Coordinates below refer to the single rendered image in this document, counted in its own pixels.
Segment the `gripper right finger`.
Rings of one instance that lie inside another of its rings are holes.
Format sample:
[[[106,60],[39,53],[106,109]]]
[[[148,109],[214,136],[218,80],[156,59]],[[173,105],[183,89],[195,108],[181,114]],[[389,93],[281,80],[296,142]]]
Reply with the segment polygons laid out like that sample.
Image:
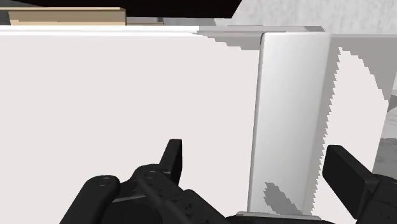
[[[327,146],[322,175],[356,224],[397,224],[397,179],[372,173],[341,145]]]

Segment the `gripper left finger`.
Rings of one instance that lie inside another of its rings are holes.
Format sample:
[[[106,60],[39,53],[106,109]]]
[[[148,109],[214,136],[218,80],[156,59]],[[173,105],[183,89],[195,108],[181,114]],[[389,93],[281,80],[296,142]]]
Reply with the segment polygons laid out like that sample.
[[[167,143],[159,164],[138,167],[125,182],[90,178],[59,224],[230,224],[193,190],[178,184],[182,141]]]

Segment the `tan wooden furniture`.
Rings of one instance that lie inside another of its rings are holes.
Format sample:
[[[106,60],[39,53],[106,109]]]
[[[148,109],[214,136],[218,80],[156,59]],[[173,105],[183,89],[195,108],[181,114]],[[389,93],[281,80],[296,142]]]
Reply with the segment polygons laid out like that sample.
[[[11,25],[163,25],[158,18],[131,17],[118,7],[0,7]]]

